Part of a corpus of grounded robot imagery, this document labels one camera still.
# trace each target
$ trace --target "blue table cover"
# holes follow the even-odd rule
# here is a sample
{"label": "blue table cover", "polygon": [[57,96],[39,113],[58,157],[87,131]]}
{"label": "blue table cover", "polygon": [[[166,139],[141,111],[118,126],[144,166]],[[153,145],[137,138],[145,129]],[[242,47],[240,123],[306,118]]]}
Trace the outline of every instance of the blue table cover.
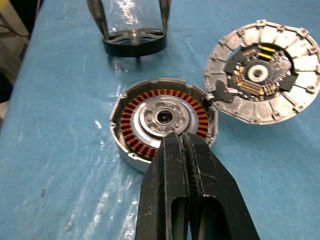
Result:
{"label": "blue table cover", "polygon": [[[157,0],[104,1],[110,30],[161,27]],[[161,77],[205,88],[218,40],[256,20],[320,43],[318,0],[173,0],[168,46],[111,58],[85,0],[45,0],[0,133],[0,240],[131,240],[144,175],[119,158],[119,94]],[[212,151],[236,179],[262,240],[320,239],[320,97],[285,122],[219,114]]]}

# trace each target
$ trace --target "copper coil winding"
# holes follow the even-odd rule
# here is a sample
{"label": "copper coil winding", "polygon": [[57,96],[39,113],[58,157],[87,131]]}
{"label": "copper coil winding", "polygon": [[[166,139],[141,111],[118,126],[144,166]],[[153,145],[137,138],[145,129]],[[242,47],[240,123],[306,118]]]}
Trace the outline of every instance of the copper coil winding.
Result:
{"label": "copper coil winding", "polygon": [[196,99],[187,95],[186,93],[172,89],[156,89],[149,92],[144,92],[143,94],[133,99],[125,108],[121,116],[121,129],[123,137],[127,144],[141,155],[151,159],[157,154],[158,150],[143,144],[136,138],[136,136],[132,132],[130,121],[131,115],[139,103],[141,103],[145,99],[152,98],[158,95],[171,95],[179,97],[188,102],[194,108],[198,115],[198,130],[196,133],[198,136],[205,138],[207,136],[209,128],[208,116],[206,114],[206,111]]}

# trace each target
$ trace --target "table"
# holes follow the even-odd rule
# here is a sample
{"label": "table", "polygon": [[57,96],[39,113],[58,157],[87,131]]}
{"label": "table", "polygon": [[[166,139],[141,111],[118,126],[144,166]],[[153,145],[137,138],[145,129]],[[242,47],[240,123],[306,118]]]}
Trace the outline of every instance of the table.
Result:
{"label": "table", "polygon": [[[159,27],[156,0],[105,3],[110,29]],[[86,1],[44,1],[0,133],[0,239],[134,239],[144,175],[119,158],[110,134],[119,94],[161,77],[204,89],[220,37],[259,19],[304,27],[320,43],[319,8],[317,0],[174,0],[166,50],[137,65],[105,54]],[[212,150],[262,240],[319,239],[319,107],[320,97],[268,126],[219,114]]]}

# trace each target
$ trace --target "cable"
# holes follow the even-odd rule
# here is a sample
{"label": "cable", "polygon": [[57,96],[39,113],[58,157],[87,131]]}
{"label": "cable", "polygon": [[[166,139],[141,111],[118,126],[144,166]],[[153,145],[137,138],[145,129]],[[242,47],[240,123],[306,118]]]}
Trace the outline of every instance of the cable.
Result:
{"label": "cable", "polygon": [[22,38],[29,38],[30,37],[30,35],[21,35],[21,34],[17,33],[15,30],[13,30],[12,28],[10,28],[10,27],[8,27],[6,25],[0,24],[0,27],[8,29],[10,32],[13,32],[14,34],[18,35],[19,37],[22,37]]}

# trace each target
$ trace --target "blue plastic sheet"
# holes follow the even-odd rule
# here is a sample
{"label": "blue plastic sheet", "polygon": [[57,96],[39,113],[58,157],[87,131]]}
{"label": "blue plastic sheet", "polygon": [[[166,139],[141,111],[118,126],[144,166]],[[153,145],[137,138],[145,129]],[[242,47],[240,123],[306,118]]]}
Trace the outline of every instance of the blue plastic sheet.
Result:
{"label": "blue plastic sheet", "polygon": [[[0,133],[1,240],[131,240],[143,174],[109,130],[132,84],[179,78],[204,89],[220,37],[259,19],[304,27],[320,42],[320,1],[173,0],[167,48],[111,58],[86,1],[46,0]],[[161,26],[158,2],[105,1],[110,29]],[[219,115],[212,150],[236,179],[262,240],[320,236],[320,97],[285,122]]]}

